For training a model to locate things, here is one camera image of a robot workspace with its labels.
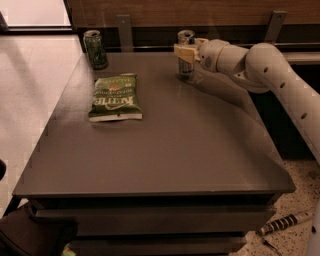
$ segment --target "gray table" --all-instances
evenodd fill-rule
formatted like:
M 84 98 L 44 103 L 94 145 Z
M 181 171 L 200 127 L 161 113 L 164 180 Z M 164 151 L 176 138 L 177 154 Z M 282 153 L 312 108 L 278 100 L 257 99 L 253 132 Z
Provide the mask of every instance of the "gray table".
M 13 195 L 73 216 L 81 255 L 228 253 L 294 191 L 248 93 L 219 75 L 177 79 L 172 53 L 82 56 Z M 138 74 L 143 120 L 90 123 L 94 80 Z

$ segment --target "floor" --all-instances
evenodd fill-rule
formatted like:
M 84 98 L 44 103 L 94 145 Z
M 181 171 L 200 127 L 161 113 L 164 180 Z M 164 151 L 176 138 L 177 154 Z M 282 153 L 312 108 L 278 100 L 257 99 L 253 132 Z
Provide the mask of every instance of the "floor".
M 7 173 L 0 181 L 0 214 L 11 198 L 38 139 L 82 54 L 76 36 L 0 36 L 0 159 Z M 320 167 L 315 160 L 285 160 L 297 190 L 276 203 L 281 218 L 315 210 L 320 198 Z M 265 237 L 282 256 L 306 253 L 312 221 Z M 232 256 L 272 256 L 254 233 Z

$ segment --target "green can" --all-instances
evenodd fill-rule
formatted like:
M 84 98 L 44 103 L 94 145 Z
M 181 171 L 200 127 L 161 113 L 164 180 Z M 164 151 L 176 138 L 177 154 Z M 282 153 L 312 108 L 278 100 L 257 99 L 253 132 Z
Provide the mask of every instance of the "green can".
M 108 66 L 106 51 L 103 48 L 102 36 L 98 30 L 88 30 L 83 38 L 89 62 L 93 69 L 103 69 Z

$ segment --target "table surface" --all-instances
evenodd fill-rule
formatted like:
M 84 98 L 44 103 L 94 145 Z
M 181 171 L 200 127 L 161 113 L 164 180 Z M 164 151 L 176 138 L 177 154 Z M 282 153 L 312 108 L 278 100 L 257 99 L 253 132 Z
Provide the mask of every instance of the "table surface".
M 246 91 L 172 53 L 83 55 L 13 192 L 17 197 L 285 193 L 294 190 Z M 90 123 L 94 80 L 138 74 L 142 120 Z

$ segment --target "green chip bag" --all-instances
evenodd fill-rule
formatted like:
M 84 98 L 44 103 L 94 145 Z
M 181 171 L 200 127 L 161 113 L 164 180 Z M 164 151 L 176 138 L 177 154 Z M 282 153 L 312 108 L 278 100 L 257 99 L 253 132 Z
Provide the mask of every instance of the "green chip bag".
M 136 96 L 136 75 L 99 78 L 95 83 L 91 122 L 142 119 Z

